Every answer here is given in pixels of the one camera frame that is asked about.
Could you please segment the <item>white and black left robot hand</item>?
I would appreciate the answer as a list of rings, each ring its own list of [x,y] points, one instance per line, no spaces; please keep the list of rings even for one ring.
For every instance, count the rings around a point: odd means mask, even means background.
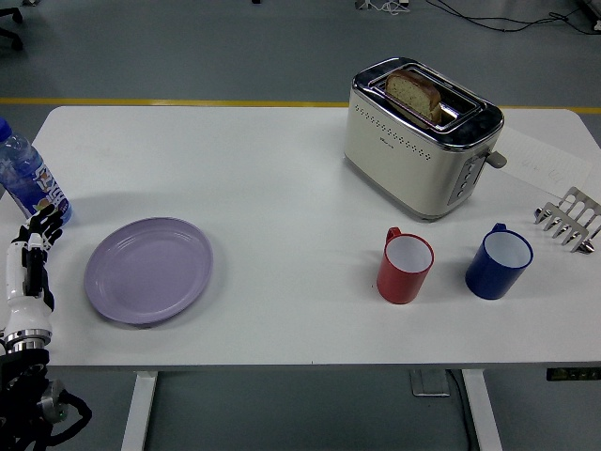
[[[45,265],[48,252],[62,235],[61,213],[49,205],[20,226],[7,250],[8,323],[5,344],[10,352],[47,346],[52,339],[49,316],[54,311]]]

